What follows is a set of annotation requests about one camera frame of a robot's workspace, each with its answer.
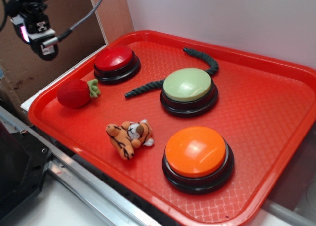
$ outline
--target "plastic tray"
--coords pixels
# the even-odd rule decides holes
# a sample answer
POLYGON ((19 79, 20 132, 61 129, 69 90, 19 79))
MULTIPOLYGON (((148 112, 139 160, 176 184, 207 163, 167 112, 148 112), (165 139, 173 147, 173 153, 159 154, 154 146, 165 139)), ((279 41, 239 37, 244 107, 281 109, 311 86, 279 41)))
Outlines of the plastic tray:
POLYGON ((108 47, 129 46, 141 60, 140 72, 117 85, 99 85, 98 99, 80 109, 61 106, 56 93, 67 80, 93 79, 91 57, 41 94, 31 105, 31 122, 182 225, 239 225, 253 216, 316 119, 316 71, 308 67, 153 31, 139 31, 108 47), (167 114, 160 90, 125 99, 135 87, 171 72, 207 65, 182 49, 206 52, 219 63, 213 80, 219 100, 195 118, 167 114), (147 119, 152 147, 136 149, 123 161, 110 145, 109 123, 147 119), (235 171, 229 182, 207 195, 187 195, 170 186, 161 161, 168 139, 194 125, 219 132, 233 150, 235 171))

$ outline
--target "tray rim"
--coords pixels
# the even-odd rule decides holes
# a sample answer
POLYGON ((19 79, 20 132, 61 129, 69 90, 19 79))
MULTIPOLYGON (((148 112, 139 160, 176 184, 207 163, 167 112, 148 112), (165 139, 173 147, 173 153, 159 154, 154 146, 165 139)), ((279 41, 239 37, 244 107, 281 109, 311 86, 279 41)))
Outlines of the tray rim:
MULTIPOLYGON (((118 38, 116 41, 113 43, 109 44, 107 47, 104 47, 104 49, 113 47, 116 45, 124 45, 124 42, 129 39, 129 44, 133 42, 138 42, 138 41, 153 41, 153 40, 158 40, 161 44, 165 45, 165 41, 167 40, 176 40, 177 44, 176 45, 171 45, 172 47, 176 48, 183 48, 183 47, 188 47, 188 48, 194 48, 198 49, 200 51, 204 51, 205 49, 207 50, 213 50, 214 52, 212 53, 212 57, 217 59, 218 57, 221 56, 221 54, 226 54, 228 56, 229 54, 229 59, 237 59, 238 64, 247 66, 249 68, 255 68, 258 70, 261 70, 263 72, 269 72, 272 74, 279 74, 283 71, 283 73, 286 73, 287 75, 282 75, 283 77, 299 80, 305 84, 307 84, 313 91, 314 95, 316 92, 316 70, 299 65, 299 64, 294 64, 290 63, 287 61, 282 61, 274 58, 269 58, 261 55, 256 55, 256 54, 251 54, 249 52, 244 52, 244 51, 239 51, 231 48, 226 48, 218 45, 212 45, 204 42, 199 42, 187 38, 182 38, 174 35, 169 35, 161 32, 156 32, 156 31, 150 31, 150 30, 144 30, 144 31, 137 31, 137 32, 132 32, 129 34, 126 34, 120 38, 118 38), (263 65, 261 67, 251 67, 249 65, 245 65, 244 63, 258 63, 262 62, 263 65), (292 72, 284 72, 286 69, 291 68, 292 72)), ((87 64, 89 62, 92 62, 94 57, 98 53, 94 54, 93 56, 89 57, 86 61, 84 61, 81 65, 87 64)), ((64 138, 63 135, 60 133, 57 133, 53 128, 45 125, 45 123, 40 119, 40 111, 43 110, 46 107, 46 104, 50 103, 52 101, 52 98, 49 98, 52 94, 48 95, 49 93, 53 93, 54 96, 56 96, 57 93, 57 88, 64 82, 70 79, 75 79, 82 77, 83 74, 86 74, 85 69, 81 69, 78 67, 75 69, 72 73, 70 73, 67 77, 62 78, 58 82, 54 83, 51 87, 49 87, 47 90, 45 90, 43 93, 41 93, 31 104, 28 116, 31 121, 35 126, 40 128, 42 131, 46 133, 53 133, 54 137, 58 139, 59 136, 63 138, 62 144, 64 145, 74 145, 71 139, 64 138)), ((239 225, 245 223, 247 220, 249 220, 260 208, 260 206, 263 204, 265 201, 266 197, 268 196, 270 190, 273 188, 273 185, 277 182, 279 176, 282 174, 283 170, 287 166, 288 162, 294 155, 295 151, 299 147, 299 144, 302 142, 304 136, 307 134, 308 130, 312 126, 312 124, 316 120, 316 100, 314 100, 312 106, 310 107, 309 111, 305 114, 305 117, 299 124, 299 126, 296 128, 295 132, 292 134, 291 138, 287 141, 286 145, 283 147, 286 151, 282 151, 279 154, 279 157, 276 158, 275 162, 271 165, 270 169, 267 171, 266 175, 262 178, 261 183, 259 187, 253 192, 249 200, 247 201, 247 204, 244 206, 243 209, 240 210, 240 213, 237 214, 235 217, 219 222, 219 223, 205 223, 205 222, 200 222, 197 220, 194 220, 191 216, 186 215, 186 213, 183 214, 183 212, 179 212, 175 208, 170 207, 169 203, 163 199, 160 199, 159 197, 155 197, 152 195, 152 193, 149 190, 145 190, 141 188, 137 183, 132 181, 129 178, 125 178, 125 175, 121 172, 118 173, 115 171, 113 167, 111 167, 108 164, 105 163, 100 163, 98 161, 98 165, 96 167, 104 168, 106 167, 109 169, 109 172, 106 172, 109 176, 113 177, 115 175, 116 177, 114 178, 118 182, 129 182, 132 184, 132 191, 136 192, 143 192, 143 195, 139 195, 149 203, 155 202, 155 206, 157 203, 160 206, 160 210, 163 212, 167 213, 170 217, 175 219, 176 221, 181 222, 182 224, 185 225, 191 225, 191 226, 205 226, 205 225, 212 225, 212 226, 222 226, 222 225, 239 225)), ((82 156, 85 159, 93 159, 93 156, 91 156, 89 153, 86 153, 85 151, 80 152, 80 156, 82 156)))

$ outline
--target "white surface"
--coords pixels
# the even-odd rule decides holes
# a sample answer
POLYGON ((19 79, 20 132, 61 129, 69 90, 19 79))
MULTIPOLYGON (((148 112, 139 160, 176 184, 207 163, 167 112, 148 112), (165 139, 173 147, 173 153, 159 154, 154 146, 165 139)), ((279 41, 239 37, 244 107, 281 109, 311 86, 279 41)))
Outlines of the white surface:
POLYGON ((154 30, 316 69, 316 0, 127 0, 154 30))
POLYGON ((42 192, 22 205, 4 226, 104 226, 105 223, 82 201, 46 175, 42 192))

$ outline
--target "pink light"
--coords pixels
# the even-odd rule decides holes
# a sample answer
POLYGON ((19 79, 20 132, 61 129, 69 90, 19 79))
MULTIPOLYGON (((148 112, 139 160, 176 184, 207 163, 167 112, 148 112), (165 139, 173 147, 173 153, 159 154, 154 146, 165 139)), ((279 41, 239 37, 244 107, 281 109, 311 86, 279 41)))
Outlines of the pink light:
POLYGON ((22 34, 23 39, 24 39, 26 42, 29 43, 30 40, 29 40, 28 33, 27 33, 26 29, 25 29, 25 26, 21 26, 20 29, 21 29, 21 34, 22 34))

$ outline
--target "plush toy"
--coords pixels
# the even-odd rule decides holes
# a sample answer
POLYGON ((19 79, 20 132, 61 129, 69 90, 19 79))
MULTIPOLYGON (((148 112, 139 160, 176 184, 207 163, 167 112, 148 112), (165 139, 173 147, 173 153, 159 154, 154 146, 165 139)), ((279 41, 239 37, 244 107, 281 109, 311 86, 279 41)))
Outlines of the plush toy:
POLYGON ((84 80, 70 80, 62 84, 57 91, 57 100, 63 106, 79 108, 97 98, 101 94, 98 88, 98 80, 88 82, 84 80))
POLYGON ((110 142, 124 160, 134 156, 134 149, 140 146, 152 146, 152 128, 147 120, 141 122, 125 121, 121 126, 109 124, 106 131, 110 142))

